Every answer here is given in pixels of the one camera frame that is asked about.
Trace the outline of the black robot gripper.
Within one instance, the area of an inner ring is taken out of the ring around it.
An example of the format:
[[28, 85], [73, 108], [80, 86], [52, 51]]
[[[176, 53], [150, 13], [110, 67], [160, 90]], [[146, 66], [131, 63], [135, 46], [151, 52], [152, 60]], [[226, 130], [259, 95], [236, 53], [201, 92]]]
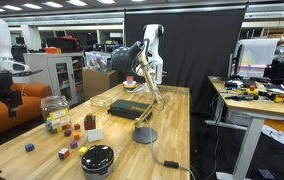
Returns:
[[12, 73], [0, 71], [0, 101], [8, 108], [8, 117], [13, 118], [17, 115], [17, 109], [22, 105], [22, 97], [18, 90], [12, 90]]

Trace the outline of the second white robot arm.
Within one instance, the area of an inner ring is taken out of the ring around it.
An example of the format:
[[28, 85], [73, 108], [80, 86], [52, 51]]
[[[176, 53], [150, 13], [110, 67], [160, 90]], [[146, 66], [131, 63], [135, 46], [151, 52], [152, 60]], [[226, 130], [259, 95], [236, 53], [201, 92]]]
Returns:
[[150, 73], [153, 74], [155, 84], [162, 83], [163, 59], [159, 55], [159, 38], [164, 33], [161, 24], [148, 24], [144, 26], [144, 40], [147, 40], [143, 54], [149, 63]]

